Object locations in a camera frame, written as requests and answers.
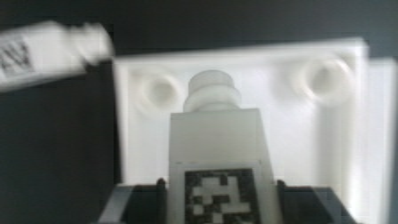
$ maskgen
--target white cylinder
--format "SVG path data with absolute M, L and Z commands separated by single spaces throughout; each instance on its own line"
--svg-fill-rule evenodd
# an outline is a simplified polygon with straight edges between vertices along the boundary
M 84 73 L 86 64 L 114 55 L 100 24 L 68 28 L 39 23 L 0 35 L 0 91 Z
M 217 70 L 201 72 L 190 80 L 189 92 L 185 112 L 238 108 L 240 91 L 235 89 L 233 78 L 226 72 Z

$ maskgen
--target black surface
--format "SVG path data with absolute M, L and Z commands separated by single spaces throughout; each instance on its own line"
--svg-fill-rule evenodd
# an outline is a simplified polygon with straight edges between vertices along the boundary
M 278 183 L 285 224 L 356 224 L 331 188 Z
M 393 0 L 2 0 L 0 30 L 102 22 L 118 55 L 363 36 L 381 57 L 398 55 L 397 11 Z M 112 94 L 109 74 L 0 94 L 0 223 L 100 215 L 119 173 Z
M 89 223 L 119 178 L 111 65 L 0 94 L 0 223 Z

